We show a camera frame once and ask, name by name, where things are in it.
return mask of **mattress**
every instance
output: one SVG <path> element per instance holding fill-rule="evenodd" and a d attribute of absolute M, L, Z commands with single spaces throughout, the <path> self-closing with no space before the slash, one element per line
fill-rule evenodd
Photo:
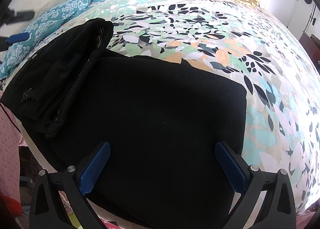
<path fill-rule="evenodd" d="M 233 0 L 105 0 L 43 40 L 4 88 L 38 49 L 96 17 L 114 23 L 108 46 L 113 51 L 185 60 L 242 84 L 247 89 L 244 160 L 263 171 L 285 169 L 297 213 L 319 199 L 319 74 L 295 37 L 264 9 Z M 201 103 L 186 100 L 194 107 Z M 262 192 L 252 217 L 263 198 Z"/>

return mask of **metal screw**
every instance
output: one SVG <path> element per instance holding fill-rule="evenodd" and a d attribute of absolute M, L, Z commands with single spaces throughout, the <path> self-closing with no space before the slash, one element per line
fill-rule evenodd
<path fill-rule="evenodd" d="M 285 169 L 283 169 L 283 168 L 281 168 L 280 173 L 281 173 L 282 175 L 287 175 L 287 171 L 286 171 Z"/>
<path fill-rule="evenodd" d="M 75 166 L 69 166 L 68 167 L 68 172 L 74 172 L 76 170 Z"/>
<path fill-rule="evenodd" d="M 45 174 L 45 170 L 44 169 L 41 169 L 40 171 L 39 171 L 39 176 L 43 176 Z"/>
<path fill-rule="evenodd" d="M 254 171 L 254 172 L 257 172 L 257 171 L 259 170 L 258 166 L 256 166 L 256 165 L 251 165 L 251 166 L 250 166 L 250 169 L 251 169 L 252 171 Z"/>

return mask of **black garment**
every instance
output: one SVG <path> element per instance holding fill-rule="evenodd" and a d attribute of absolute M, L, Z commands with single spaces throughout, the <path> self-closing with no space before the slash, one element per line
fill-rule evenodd
<path fill-rule="evenodd" d="M 112 22 L 102 18 L 61 34 L 28 60 L 1 102 L 29 129 L 55 136 L 77 90 L 107 50 L 112 35 Z"/>
<path fill-rule="evenodd" d="M 146 227 L 216 229 L 234 192 L 214 146 L 224 139 L 241 153 L 245 88 L 184 60 L 105 56 L 57 135 L 28 134 L 58 171 L 109 142 L 111 157 L 87 195 L 105 210 Z"/>

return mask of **brown furniture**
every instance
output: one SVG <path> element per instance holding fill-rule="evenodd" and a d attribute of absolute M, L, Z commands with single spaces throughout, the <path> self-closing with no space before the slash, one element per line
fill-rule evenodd
<path fill-rule="evenodd" d="M 320 49 L 305 32 L 302 33 L 299 42 L 302 44 L 316 68 L 319 68 L 318 61 L 320 61 Z"/>

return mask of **blue rubber pad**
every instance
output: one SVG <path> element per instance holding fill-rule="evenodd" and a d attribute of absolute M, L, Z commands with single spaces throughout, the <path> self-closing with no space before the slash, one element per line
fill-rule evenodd
<path fill-rule="evenodd" d="M 233 190 L 240 194 L 245 193 L 247 189 L 245 175 L 233 157 L 229 154 L 228 150 L 221 142 L 218 142 L 214 151 L 216 158 L 230 181 Z"/>
<path fill-rule="evenodd" d="M 9 44 L 14 44 L 17 42 L 26 41 L 28 39 L 29 39 L 29 33 L 24 32 L 24 33 L 20 33 L 20 34 L 16 34 L 16 35 L 11 35 L 10 37 L 7 38 L 7 42 Z"/>
<path fill-rule="evenodd" d="M 79 179 L 79 190 L 83 196 L 92 191 L 94 184 L 97 182 L 100 173 L 110 157 L 110 153 L 110 144 L 105 142 L 82 172 Z"/>

